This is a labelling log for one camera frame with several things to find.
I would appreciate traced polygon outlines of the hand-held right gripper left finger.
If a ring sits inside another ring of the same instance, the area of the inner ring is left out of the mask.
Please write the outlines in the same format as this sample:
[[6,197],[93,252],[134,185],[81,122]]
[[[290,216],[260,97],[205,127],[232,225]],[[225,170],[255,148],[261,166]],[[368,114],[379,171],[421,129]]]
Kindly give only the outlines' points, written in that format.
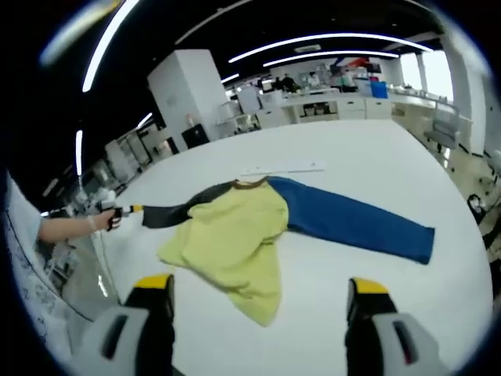
[[144,277],[88,328],[71,375],[173,375],[175,278]]

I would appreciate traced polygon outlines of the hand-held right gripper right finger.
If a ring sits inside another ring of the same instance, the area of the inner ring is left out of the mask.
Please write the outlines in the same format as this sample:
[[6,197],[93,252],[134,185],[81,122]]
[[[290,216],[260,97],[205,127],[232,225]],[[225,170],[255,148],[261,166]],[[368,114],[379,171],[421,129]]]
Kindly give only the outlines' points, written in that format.
[[348,283],[344,345],[349,375],[447,375],[438,343],[373,280]]

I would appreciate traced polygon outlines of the person's left hand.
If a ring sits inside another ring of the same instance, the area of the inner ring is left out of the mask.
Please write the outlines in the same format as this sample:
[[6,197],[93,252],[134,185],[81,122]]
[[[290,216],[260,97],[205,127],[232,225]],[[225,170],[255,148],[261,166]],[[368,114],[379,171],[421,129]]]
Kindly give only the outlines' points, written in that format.
[[93,232],[110,230],[113,227],[114,210],[106,210],[96,215],[89,215],[87,220]]

